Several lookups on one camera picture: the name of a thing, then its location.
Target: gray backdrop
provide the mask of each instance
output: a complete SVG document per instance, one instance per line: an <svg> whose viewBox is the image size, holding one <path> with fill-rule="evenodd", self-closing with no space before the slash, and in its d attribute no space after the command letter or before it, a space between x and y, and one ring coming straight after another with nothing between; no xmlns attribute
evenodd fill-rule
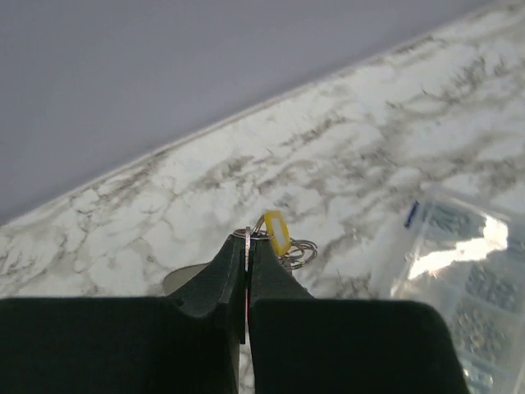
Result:
<svg viewBox="0 0 525 394"><path fill-rule="evenodd" d="M2 0L0 222L488 0Z"/></svg>

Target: plastic container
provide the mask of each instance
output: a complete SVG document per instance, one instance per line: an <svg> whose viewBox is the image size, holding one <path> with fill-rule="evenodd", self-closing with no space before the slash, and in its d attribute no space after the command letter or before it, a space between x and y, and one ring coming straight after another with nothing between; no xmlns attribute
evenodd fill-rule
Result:
<svg viewBox="0 0 525 394"><path fill-rule="evenodd" d="M472 393L521 392L525 221L440 187L413 211L396 248L395 272L381 279L381 295L437 309Z"/></svg>

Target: marble countertop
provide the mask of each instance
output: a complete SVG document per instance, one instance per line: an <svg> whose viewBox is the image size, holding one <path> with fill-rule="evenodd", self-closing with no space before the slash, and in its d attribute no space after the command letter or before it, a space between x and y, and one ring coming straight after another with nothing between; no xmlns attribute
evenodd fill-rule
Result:
<svg viewBox="0 0 525 394"><path fill-rule="evenodd" d="M524 85L523 1L479 11L1 227L0 296L160 295L270 208L318 243L315 296L367 296L371 244L431 183L525 212Z"/></svg>

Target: marble surface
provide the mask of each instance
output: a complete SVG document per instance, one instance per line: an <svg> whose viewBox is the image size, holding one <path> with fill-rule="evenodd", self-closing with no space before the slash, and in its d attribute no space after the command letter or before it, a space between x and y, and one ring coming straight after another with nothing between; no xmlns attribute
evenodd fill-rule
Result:
<svg viewBox="0 0 525 394"><path fill-rule="evenodd" d="M278 208L319 244L298 280L366 297L377 234L432 182L525 212L524 85L523 1L480 11L8 223L0 296L160 295Z"/></svg>

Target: yellow tag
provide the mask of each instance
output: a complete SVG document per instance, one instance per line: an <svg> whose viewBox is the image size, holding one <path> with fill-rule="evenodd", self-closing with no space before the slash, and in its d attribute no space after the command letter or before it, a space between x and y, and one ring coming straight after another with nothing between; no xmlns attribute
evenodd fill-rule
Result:
<svg viewBox="0 0 525 394"><path fill-rule="evenodd" d="M290 250L292 242L281 211L268 211L264 213L264 224L266 224L270 242L277 256L284 256L286 252Z"/></svg>

